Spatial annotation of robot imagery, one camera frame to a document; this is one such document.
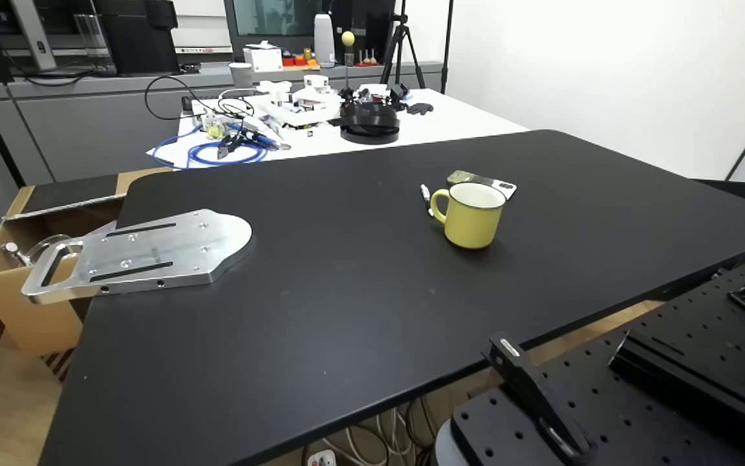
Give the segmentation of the yellow enamel cup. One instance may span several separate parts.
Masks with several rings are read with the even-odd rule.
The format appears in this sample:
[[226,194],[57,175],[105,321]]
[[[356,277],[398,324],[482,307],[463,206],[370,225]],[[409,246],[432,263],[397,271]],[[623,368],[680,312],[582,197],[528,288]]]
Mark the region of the yellow enamel cup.
[[431,197],[431,215],[442,236],[469,250],[490,247],[497,237],[506,197],[486,184],[455,184]]

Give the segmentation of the olive green card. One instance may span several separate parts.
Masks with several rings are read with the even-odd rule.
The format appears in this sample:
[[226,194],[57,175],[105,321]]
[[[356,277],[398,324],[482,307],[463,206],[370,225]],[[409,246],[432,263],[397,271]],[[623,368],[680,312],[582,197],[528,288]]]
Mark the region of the olive green card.
[[472,174],[472,170],[454,170],[454,174],[449,174],[449,184],[454,187],[454,184],[465,184],[465,180],[473,180],[473,175],[477,174]]

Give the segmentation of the black headset on table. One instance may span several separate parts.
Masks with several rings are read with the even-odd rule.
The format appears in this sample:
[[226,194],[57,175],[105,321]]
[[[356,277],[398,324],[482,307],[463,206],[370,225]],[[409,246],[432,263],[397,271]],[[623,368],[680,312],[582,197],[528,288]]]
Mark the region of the black headset on table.
[[350,141],[383,144],[398,136],[401,123],[388,95],[359,91],[341,100],[339,128]]

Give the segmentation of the white and black card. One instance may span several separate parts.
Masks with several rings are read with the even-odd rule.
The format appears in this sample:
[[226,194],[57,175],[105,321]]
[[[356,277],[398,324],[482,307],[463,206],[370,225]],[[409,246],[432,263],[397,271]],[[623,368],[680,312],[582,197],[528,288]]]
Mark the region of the white and black card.
[[477,184],[497,188],[506,198],[512,198],[519,190],[519,184],[506,180],[506,179],[477,175]]

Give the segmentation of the white side table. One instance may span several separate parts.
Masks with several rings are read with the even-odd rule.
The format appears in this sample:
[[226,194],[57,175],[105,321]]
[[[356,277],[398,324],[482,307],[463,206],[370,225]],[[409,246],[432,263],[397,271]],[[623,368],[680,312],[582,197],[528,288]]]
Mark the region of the white side table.
[[[401,132],[393,140],[393,146],[522,132],[522,123],[432,87],[412,91],[409,102],[428,102],[428,112],[398,114]],[[182,170],[366,150],[366,141],[344,140],[341,128],[334,123],[318,123],[313,128],[286,128],[283,136],[286,146],[235,146],[230,156],[221,157],[218,144],[191,118],[182,118],[176,134],[154,144],[147,156]]]

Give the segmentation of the silver metal mounting plate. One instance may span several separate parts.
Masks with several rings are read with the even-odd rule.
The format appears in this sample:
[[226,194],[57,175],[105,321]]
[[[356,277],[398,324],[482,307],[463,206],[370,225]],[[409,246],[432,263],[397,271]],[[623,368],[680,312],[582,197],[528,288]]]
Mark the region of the silver metal mounting plate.
[[189,209],[66,237],[41,250],[21,293],[62,303],[169,288],[212,284],[255,244],[247,218]]

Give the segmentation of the yellow ball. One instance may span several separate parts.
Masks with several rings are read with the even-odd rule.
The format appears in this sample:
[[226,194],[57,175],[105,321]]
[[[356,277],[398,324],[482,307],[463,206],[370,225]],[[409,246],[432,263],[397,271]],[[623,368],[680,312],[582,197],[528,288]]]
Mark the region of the yellow ball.
[[341,33],[341,43],[344,43],[344,47],[356,47],[356,42],[358,42],[356,30],[344,30],[344,33]]

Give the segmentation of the white small box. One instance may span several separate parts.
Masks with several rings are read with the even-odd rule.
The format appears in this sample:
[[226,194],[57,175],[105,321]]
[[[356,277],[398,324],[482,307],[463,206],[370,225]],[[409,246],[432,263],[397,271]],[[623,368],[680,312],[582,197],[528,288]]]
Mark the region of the white small box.
[[283,68],[283,49],[273,42],[247,43],[244,56],[255,73],[275,73]]

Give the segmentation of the white cylindrical speaker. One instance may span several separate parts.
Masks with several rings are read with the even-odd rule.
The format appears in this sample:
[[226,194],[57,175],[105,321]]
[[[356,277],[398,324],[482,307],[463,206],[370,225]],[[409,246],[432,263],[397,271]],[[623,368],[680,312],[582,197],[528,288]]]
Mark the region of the white cylindrical speaker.
[[337,64],[337,49],[334,49],[334,22],[328,13],[317,13],[313,16],[313,47],[317,47],[317,58],[322,68],[334,68]]

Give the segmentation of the cardboard box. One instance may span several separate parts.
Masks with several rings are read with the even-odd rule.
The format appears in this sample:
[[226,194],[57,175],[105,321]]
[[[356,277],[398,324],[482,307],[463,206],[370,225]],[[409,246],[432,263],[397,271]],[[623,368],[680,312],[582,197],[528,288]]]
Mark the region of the cardboard box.
[[24,187],[0,220],[0,342],[24,355],[72,348],[84,330],[76,304],[30,301],[21,288],[41,250],[120,215],[129,187],[154,168]]

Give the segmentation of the black optical breadboard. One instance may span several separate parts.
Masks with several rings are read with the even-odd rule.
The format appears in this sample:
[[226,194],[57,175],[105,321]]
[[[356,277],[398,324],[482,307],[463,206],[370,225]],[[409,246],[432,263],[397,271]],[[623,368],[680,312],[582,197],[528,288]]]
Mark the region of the black optical breadboard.
[[[590,439],[590,466],[745,466],[745,254],[623,328],[533,368]],[[454,411],[434,458],[565,466],[503,378]]]

